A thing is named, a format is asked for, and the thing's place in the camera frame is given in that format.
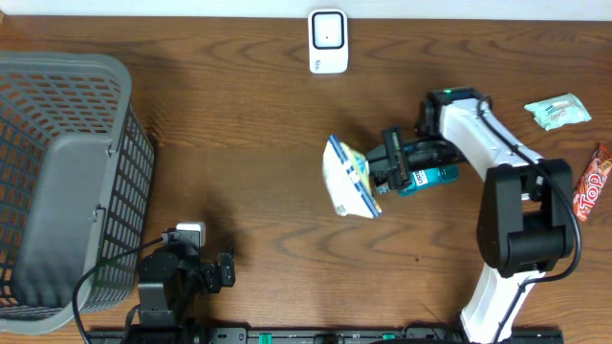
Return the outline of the yellow snack bag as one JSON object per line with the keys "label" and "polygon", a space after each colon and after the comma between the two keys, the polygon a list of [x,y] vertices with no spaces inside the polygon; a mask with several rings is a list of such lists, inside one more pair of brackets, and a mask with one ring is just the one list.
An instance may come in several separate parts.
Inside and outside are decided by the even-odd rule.
{"label": "yellow snack bag", "polygon": [[322,157],[322,175],[339,216],[375,219],[382,209],[370,186],[369,163],[364,154],[331,135]]}

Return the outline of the blue mouthwash bottle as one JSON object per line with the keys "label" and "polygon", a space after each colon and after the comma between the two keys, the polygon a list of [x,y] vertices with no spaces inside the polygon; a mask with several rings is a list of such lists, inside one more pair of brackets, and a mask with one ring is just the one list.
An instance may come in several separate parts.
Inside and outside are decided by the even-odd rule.
{"label": "blue mouthwash bottle", "polygon": [[457,180],[458,176],[459,169],[456,165],[419,170],[411,173],[411,185],[400,188],[397,192],[400,196],[407,197],[439,184],[453,183]]}

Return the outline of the teal wet wipes pack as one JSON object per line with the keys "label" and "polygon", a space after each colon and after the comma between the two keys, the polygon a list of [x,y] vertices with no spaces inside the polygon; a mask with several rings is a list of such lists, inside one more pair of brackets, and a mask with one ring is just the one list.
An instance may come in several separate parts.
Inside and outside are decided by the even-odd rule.
{"label": "teal wet wipes pack", "polygon": [[582,102],[571,93],[526,104],[524,109],[531,112],[535,122],[546,131],[592,119]]}

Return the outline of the brown Top chocolate bar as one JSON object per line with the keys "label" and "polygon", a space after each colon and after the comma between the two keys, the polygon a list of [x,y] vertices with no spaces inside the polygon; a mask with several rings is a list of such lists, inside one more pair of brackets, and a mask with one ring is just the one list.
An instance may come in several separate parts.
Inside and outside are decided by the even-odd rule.
{"label": "brown Top chocolate bar", "polygon": [[602,143],[593,154],[575,188],[573,210],[585,222],[596,205],[611,172],[611,151]]}

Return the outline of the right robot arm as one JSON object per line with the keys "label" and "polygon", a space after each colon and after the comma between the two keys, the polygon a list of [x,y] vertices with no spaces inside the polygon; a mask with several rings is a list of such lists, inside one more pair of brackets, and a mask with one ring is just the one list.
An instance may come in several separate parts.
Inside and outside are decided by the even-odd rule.
{"label": "right robot arm", "polygon": [[380,191],[404,190],[413,173],[468,163],[484,183],[476,227],[484,260],[476,289],[461,310],[470,343],[500,343],[536,284],[569,277],[581,256],[571,205],[572,170],[522,144],[492,112],[492,99],[472,87],[431,91],[421,103],[414,140],[397,127],[366,155]]}

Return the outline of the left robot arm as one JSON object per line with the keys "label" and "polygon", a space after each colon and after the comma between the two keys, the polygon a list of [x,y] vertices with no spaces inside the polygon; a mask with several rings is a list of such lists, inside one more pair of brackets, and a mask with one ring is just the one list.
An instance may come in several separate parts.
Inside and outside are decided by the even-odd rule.
{"label": "left robot arm", "polygon": [[126,318],[123,343],[208,343],[208,331],[191,314],[196,299],[235,284],[233,253],[203,261],[200,249],[171,243],[138,264],[139,305]]}

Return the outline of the white barcode scanner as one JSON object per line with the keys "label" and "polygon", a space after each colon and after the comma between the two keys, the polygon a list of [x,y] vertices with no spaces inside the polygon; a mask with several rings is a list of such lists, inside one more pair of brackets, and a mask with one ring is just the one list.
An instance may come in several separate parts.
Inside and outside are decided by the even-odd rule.
{"label": "white barcode scanner", "polygon": [[309,70],[315,75],[344,73],[348,68],[348,19],[340,9],[313,10],[307,19]]}

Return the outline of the grey plastic shopping basket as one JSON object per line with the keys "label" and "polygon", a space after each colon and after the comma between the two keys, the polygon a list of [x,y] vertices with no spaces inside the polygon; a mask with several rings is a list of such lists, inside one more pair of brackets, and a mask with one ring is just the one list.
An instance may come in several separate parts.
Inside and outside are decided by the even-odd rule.
{"label": "grey plastic shopping basket", "polygon": [[132,290],[154,150],[102,54],[1,55],[1,329],[43,334]]}

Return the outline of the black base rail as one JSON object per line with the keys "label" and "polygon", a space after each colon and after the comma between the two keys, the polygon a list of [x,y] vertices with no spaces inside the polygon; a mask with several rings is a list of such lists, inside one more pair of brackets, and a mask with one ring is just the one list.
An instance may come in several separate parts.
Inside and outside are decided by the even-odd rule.
{"label": "black base rail", "polygon": [[140,330],[90,331],[91,343],[201,343],[201,344],[368,344],[368,343],[466,343],[458,329],[426,326],[391,330],[248,330],[245,328],[198,329],[193,333]]}

